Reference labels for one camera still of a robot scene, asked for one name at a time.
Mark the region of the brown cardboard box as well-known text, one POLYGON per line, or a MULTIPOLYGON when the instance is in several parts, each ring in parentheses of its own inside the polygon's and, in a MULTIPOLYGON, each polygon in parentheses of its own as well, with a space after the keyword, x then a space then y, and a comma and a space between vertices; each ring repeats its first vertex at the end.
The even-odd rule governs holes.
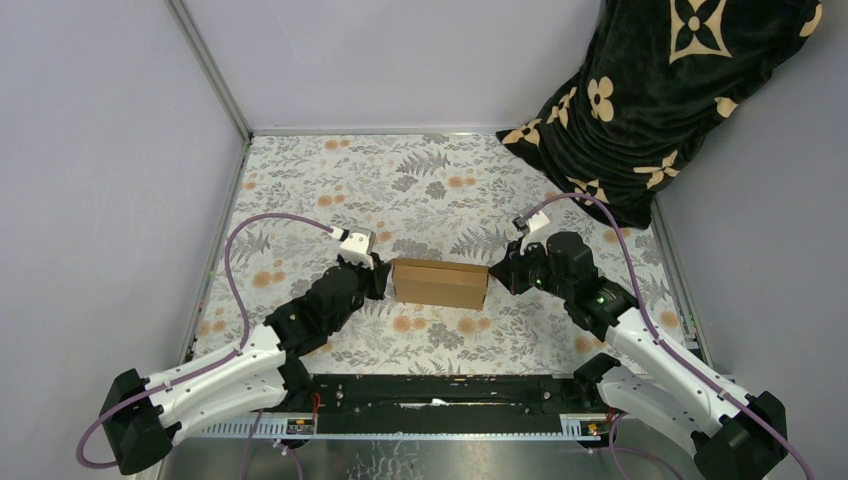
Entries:
POLYGON ((466 263, 396 258, 392 285, 398 302, 482 310, 489 268, 466 263))

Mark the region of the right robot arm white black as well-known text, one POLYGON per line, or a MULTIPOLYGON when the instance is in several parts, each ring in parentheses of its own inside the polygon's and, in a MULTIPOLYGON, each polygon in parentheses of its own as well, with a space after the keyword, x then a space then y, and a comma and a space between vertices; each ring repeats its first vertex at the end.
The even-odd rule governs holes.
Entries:
POLYGON ((691 351, 671 344, 638 300, 599 273, 590 248, 573 232, 545 243, 518 239, 489 270, 513 295, 531 288, 564 302, 571 320, 643 369, 645 380, 606 354, 583 366, 575 402, 631 414, 689 453, 706 479, 763 479, 788 455, 783 404, 728 380, 691 351))

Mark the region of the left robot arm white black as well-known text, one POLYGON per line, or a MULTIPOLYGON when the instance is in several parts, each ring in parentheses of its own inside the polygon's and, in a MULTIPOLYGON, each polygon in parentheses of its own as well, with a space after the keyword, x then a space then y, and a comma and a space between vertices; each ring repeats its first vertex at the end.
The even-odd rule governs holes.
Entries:
POLYGON ((147 377, 134 369, 116 376, 101 408, 114 466, 133 475, 207 426, 252 410, 304 407, 313 382, 302 357, 325 345, 366 300, 383 299, 390 270, 380 259, 373 268, 341 261, 276 308, 246 342, 147 377))

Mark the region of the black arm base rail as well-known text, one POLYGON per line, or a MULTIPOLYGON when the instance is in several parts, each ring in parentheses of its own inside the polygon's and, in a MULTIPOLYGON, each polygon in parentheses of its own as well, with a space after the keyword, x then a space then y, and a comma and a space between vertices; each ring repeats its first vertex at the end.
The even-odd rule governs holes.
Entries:
POLYGON ((571 375, 343 375, 320 374, 299 400, 285 401, 274 414, 303 414, 325 420, 364 417, 384 422, 399 417, 450 420, 497 416, 568 414, 600 417, 612 415, 598 390, 571 375))

